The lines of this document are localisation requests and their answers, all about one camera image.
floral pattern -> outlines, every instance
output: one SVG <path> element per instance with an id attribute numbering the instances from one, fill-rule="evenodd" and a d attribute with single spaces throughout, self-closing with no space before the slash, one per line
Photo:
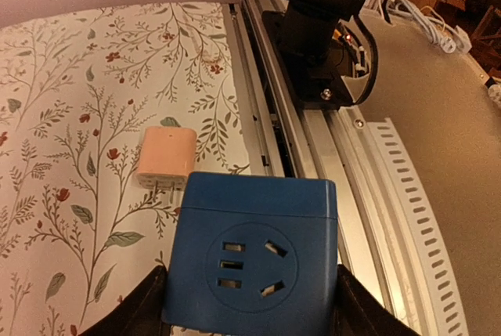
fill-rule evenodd
<path id="1" fill-rule="evenodd" d="M 134 180 L 151 125 L 195 129 L 197 170 L 249 172 L 219 4 L 0 30 L 0 335 L 79 334 L 168 263 L 182 194 Z"/>

red flower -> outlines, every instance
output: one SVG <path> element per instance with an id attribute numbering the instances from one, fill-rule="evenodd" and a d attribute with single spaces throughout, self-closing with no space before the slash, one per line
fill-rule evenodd
<path id="1" fill-rule="evenodd" d="M 70 197 L 70 191 L 68 189 L 61 189 L 56 195 L 58 201 L 65 201 L 68 197 Z"/>
<path id="2" fill-rule="evenodd" d="M 105 58 L 108 62 L 113 62 L 114 60 L 120 59 L 120 53 L 119 52 L 111 52 Z"/>
<path id="3" fill-rule="evenodd" d="M 5 143 L 5 141 L 7 140 L 7 131 L 4 131 L 1 135 L 0 135 L 0 146 L 3 146 L 3 143 Z"/>
<path id="4" fill-rule="evenodd" d="M 120 156 L 120 152 L 118 152 L 117 148 L 112 148 L 108 151 L 106 155 L 110 160 L 115 160 L 116 158 L 118 158 L 118 156 Z"/>
<path id="5" fill-rule="evenodd" d="M 219 75 L 222 70 L 224 70 L 224 69 L 222 67 L 220 67 L 218 64 L 211 66 L 211 72 L 214 72 L 216 75 Z"/>
<path id="6" fill-rule="evenodd" d="M 170 34 L 169 32 L 166 32 L 162 35 L 162 38 L 165 40 L 165 41 L 169 41 L 169 40 L 172 40 L 175 36 L 173 34 Z"/>
<path id="7" fill-rule="evenodd" d="M 79 119 L 80 123 L 89 122 L 91 120 L 91 116 L 88 114 L 82 114 Z"/>

slotted plastic channel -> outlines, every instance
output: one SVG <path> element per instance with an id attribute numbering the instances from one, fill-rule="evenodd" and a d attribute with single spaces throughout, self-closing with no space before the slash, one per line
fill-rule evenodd
<path id="1" fill-rule="evenodd" d="M 391 120 L 370 122 L 369 128 L 405 209 L 426 274 L 440 335 L 467 336 L 463 305 L 449 255 L 416 169 Z"/>

pink charger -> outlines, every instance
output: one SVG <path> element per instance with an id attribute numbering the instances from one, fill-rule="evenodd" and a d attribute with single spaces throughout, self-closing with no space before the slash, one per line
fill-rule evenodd
<path id="1" fill-rule="evenodd" d="M 196 132 L 183 127 L 148 127 L 136 178 L 148 189 L 182 189 L 195 166 Z"/>

